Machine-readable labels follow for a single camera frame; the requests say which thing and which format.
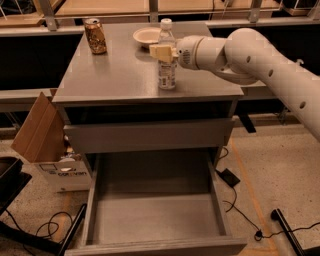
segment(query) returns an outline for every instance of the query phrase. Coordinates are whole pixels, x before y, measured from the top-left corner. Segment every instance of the floor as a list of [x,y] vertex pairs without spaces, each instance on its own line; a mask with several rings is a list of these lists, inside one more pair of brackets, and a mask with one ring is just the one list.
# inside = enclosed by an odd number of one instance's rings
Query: floor
[[[293,117],[288,116],[286,125],[279,124],[273,115],[252,116],[257,132],[248,134],[236,120],[227,150],[229,154],[222,158],[218,170],[225,168],[236,174],[241,182],[235,186],[237,192],[236,207],[255,225],[261,228],[265,236],[281,230],[278,223],[270,218],[273,209],[280,208],[292,228],[308,227],[320,221],[320,144]],[[0,130],[0,156],[17,156],[10,149],[14,131]],[[54,193],[47,181],[28,163],[23,171],[33,178],[19,194],[8,210],[20,227],[36,233],[42,223],[60,211],[73,217],[88,193]],[[218,179],[218,187],[223,200],[232,202],[234,191]],[[254,239],[256,228],[235,209],[227,213],[228,223],[234,237],[247,239],[247,246],[240,256],[292,256],[295,255],[283,234],[257,242]],[[2,222],[14,227],[7,213],[0,216]],[[55,217],[60,226],[53,235],[54,241],[63,239],[70,220],[64,214]],[[311,230],[296,232],[303,248],[320,246],[320,226]],[[70,248],[81,243],[81,231],[76,233]],[[48,255],[34,248],[0,237],[0,255]]]

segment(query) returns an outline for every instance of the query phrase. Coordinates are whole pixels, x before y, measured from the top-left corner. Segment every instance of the power cord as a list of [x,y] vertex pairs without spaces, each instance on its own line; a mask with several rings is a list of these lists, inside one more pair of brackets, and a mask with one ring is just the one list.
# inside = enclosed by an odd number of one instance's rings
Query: power cord
[[[5,211],[7,212],[7,214],[9,215],[9,217],[12,219],[12,221],[13,221],[13,223],[16,225],[16,227],[17,227],[21,232],[26,233],[26,232],[19,226],[19,224],[17,223],[17,221],[15,220],[15,218],[13,217],[13,215],[12,215],[8,210],[5,210]],[[60,227],[59,227],[59,224],[56,223],[56,222],[54,222],[53,219],[54,219],[56,216],[60,215],[60,214],[65,214],[65,215],[67,215],[67,216],[69,217],[69,219],[70,219],[70,225],[73,224],[72,217],[71,217],[71,215],[70,215],[69,213],[63,212],[63,211],[57,212],[57,213],[55,213],[55,214],[50,218],[50,220],[49,220],[48,222],[42,224],[42,225],[37,229],[35,235],[36,235],[37,237],[41,237],[41,238],[44,238],[44,239],[51,239],[51,240],[52,240],[52,236],[53,236],[55,233],[57,233],[57,231],[58,231],[59,228],[60,228]],[[53,231],[51,231],[51,226],[52,226],[52,225],[55,226],[55,229],[54,229]],[[45,227],[45,226],[48,227],[48,234],[47,234],[47,235],[44,235],[44,236],[38,236],[38,234],[39,234],[39,232],[41,231],[41,229],[42,229],[43,227]],[[62,243],[65,239],[66,239],[66,237],[64,237],[59,243]],[[24,248],[30,255],[36,256],[33,252],[31,252],[31,251],[25,246],[25,244],[23,244],[23,248]]]
[[[221,157],[219,157],[218,159],[218,162],[222,159],[222,158],[225,158],[226,156],[228,156],[229,154],[229,151],[226,147],[223,147],[223,149],[226,151],[226,153],[224,155],[222,155]],[[237,208],[235,206],[236,204],[236,201],[237,201],[237,198],[238,198],[238,194],[237,194],[237,191],[235,190],[234,186],[236,184],[238,184],[240,182],[240,180],[228,169],[225,169],[223,172],[219,172],[218,170],[216,170],[216,173],[218,174],[218,176],[224,180],[228,185],[229,187],[234,191],[235,193],[235,198],[233,200],[233,202],[229,202],[229,201],[226,201],[224,200],[223,202],[224,203],[228,203],[230,204],[230,208],[228,210],[226,210],[226,212],[230,212],[232,209],[235,209],[238,213],[240,213],[253,227],[255,227],[255,229],[257,230],[255,235],[254,235],[254,239],[257,241],[257,242],[260,242],[263,238],[264,239],[269,239],[273,236],[277,236],[277,235],[280,235],[282,233],[285,233],[285,232],[289,232],[289,233],[294,233],[296,231],[299,231],[299,230],[309,230],[309,229],[312,229],[313,227],[317,226],[317,225],[320,225],[320,222],[316,222],[314,224],[312,224],[311,226],[309,227],[301,227],[301,228],[296,228],[296,229],[293,229],[291,231],[279,231],[279,232],[276,232],[276,233],[271,233],[270,235],[268,236],[265,236],[262,232],[262,230],[253,222],[251,221],[239,208]]]

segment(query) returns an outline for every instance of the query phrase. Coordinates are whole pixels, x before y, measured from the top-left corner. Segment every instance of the bowl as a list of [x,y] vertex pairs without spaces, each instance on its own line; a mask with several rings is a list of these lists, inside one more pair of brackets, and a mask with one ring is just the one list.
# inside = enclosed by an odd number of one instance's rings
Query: bowl
[[142,28],[133,33],[133,38],[139,42],[142,47],[149,49],[151,44],[158,43],[160,31],[160,28]]

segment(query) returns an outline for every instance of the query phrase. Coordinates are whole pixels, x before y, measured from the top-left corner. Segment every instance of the water bottle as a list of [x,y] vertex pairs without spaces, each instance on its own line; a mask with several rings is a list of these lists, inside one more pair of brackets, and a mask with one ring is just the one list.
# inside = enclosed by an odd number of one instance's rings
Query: water bottle
[[[162,19],[160,23],[161,31],[159,35],[158,44],[170,45],[176,47],[176,40],[172,35],[172,21],[171,19]],[[176,86],[176,67],[177,61],[173,60],[171,63],[158,61],[159,70],[159,87],[165,90],[174,89]]]

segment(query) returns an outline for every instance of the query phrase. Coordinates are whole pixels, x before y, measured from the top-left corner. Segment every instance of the metal cabinet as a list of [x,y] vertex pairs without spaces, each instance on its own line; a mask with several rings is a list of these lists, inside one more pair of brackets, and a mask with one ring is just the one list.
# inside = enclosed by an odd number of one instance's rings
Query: metal cabinet
[[[177,88],[160,90],[132,38],[144,26],[104,25],[106,55],[82,38],[53,99],[74,149],[97,159],[82,245],[66,255],[237,254],[246,242],[231,235],[214,168],[242,90],[181,68]],[[201,24],[174,33],[210,35]]]

